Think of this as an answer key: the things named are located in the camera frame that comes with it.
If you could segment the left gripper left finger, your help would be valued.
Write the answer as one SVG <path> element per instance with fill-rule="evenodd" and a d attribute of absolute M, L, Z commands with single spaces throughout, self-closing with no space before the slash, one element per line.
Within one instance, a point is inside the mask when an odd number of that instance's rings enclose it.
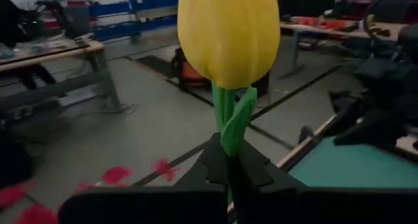
<path fill-rule="evenodd" d="M 61 205 L 59 223 L 227 223 L 227 162 L 219 141 L 215 133 L 204 142 L 174 185 L 87 189 Z"/>

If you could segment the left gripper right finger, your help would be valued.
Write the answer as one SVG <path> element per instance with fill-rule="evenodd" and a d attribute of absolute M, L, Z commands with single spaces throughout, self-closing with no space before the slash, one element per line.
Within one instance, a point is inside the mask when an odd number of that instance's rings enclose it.
<path fill-rule="evenodd" d="M 397 146 L 324 138 L 259 172 L 259 186 L 234 187 L 239 223 L 417 222 L 417 154 Z"/>

